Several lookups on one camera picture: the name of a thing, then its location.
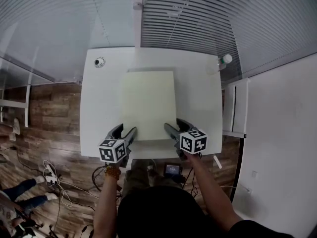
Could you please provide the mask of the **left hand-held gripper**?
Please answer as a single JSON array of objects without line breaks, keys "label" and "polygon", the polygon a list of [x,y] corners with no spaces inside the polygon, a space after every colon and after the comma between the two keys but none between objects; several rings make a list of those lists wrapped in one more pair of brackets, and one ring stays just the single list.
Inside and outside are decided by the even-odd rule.
[{"label": "left hand-held gripper", "polygon": [[121,123],[114,127],[108,134],[107,138],[103,139],[99,144],[100,160],[109,164],[120,164],[120,167],[126,168],[129,160],[131,145],[137,135],[137,127],[133,127],[125,135],[124,140],[120,139],[124,130],[124,125]]}]

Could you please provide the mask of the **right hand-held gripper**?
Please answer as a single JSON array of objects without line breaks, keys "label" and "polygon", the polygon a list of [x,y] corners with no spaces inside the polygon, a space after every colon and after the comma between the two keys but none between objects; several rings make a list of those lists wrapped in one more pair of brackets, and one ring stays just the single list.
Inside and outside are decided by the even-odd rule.
[{"label": "right hand-held gripper", "polygon": [[179,130],[168,123],[164,124],[164,130],[171,137],[175,139],[176,153],[181,160],[186,160],[185,152],[195,155],[202,153],[207,148],[208,136],[203,130],[196,129],[196,127],[183,119],[176,119]]}]

